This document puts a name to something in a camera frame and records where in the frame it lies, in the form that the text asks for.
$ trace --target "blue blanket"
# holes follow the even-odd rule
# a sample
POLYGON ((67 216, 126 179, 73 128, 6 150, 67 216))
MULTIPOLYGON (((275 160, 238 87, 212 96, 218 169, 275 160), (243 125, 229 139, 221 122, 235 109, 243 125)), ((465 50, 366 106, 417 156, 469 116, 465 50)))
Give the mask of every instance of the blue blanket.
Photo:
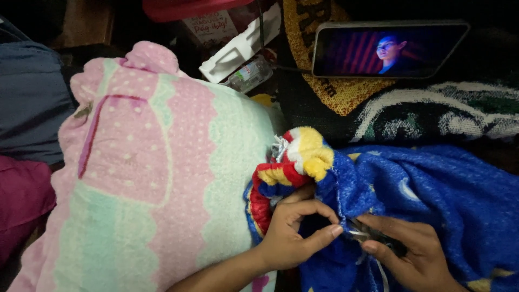
MULTIPOLYGON (((473 291, 519 291, 519 177, 450 145, 331 149, 312 128, 287 132, 271 164, 259 165, 244 197, 256 243, 268 229, 270 200, 308 180, 339 215, 345 236, 300 265, 303 292, 383 291, 376 260, 347 236, 346 219, 370 212, 434 227, 449 270, 473 291)), ((300 234, 329 224, 305 218, 300 234)), ((389 271, 390 291, 405 291, 389 271)))

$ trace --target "magenta fabric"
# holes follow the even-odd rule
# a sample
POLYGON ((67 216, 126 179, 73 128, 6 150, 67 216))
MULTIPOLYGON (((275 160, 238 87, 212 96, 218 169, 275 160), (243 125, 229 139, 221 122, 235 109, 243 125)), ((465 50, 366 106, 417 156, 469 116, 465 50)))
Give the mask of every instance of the magenta fabric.
POLYGON ((56 205, 43 162, 0 156, 0 268, 56 205))

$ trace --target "hand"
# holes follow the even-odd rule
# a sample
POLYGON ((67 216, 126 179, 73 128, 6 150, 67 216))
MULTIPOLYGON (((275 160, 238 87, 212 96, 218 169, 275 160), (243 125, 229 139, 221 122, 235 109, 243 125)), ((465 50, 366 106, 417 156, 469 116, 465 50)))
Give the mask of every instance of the hand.
POLYGON ((440 240, 431 225, 370 214, 357 219, 407 247, 407 254, 398 258, 380 242, 362 243, 362 248, 385 265, 402 286, 414 292, 468 292, 450 274, 440 240))
POLYGON ((255 248, 266 270, 296 267, 343 232, 335 212, 321 201, 312 199, 314 189, 314 186, 306 185, 278 203, 265 238, 255 248), (305 215, 315 213, 327 217, 332 225, 303 239, 297 233, 301 221, 305 215))

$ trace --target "black cord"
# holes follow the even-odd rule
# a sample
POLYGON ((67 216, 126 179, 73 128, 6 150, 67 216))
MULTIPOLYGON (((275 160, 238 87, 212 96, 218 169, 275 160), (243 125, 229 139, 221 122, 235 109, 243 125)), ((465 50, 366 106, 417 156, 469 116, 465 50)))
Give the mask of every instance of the black cord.
POLYGON ((297 72, 297 73, 302 73, 302 74, 312 74, 312 72, 310 70, 299 69, 299 68, 294 68, 294 67, 285 67, 285 66, 278 65, 278 64, 270 61, 266 57, 266 55, 265 55, 265 32, 264 32, 264 28, 263 28, 263 12, 261 10, 260 0, 256 0, 256 4, 258 7, 258 11, 259 11, 259 42, 261 44, 261 54, 263 55, 263 57, 265 57, 267 62, 270 64, 270 66, 273 68, 281 69, 281 70, 285 70, 285 71, 297 72))

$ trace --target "yellow patterned mat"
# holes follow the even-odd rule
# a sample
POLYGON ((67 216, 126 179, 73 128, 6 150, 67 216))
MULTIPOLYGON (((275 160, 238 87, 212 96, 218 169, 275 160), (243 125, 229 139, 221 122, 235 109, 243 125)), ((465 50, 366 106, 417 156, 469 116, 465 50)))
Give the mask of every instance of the yellow patterned mat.
MULTIPOLYGON (((286 36, 297 66, 311 69, 317 27, 327 21, 348 21, 333 0, 284 0, 286 36)), ((303 74, 313 92, 328 108, 345 116, 374 93, 395 83, 392 79, 323 79, 303 74)))

